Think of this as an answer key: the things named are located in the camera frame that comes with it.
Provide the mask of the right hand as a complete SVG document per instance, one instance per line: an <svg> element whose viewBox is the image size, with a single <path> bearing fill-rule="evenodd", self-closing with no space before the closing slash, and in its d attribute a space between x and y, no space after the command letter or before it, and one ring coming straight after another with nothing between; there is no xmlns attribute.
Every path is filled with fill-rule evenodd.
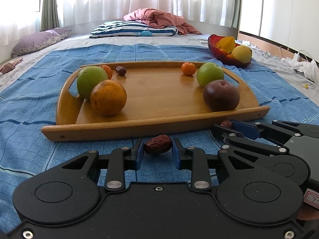
<svg viewBox="0 0 319 239"><path fill-rule="evenodd" d="M319 219L319 211L310 205L304 204L300 209L297 218L304 221L316 220Z"/></svg>

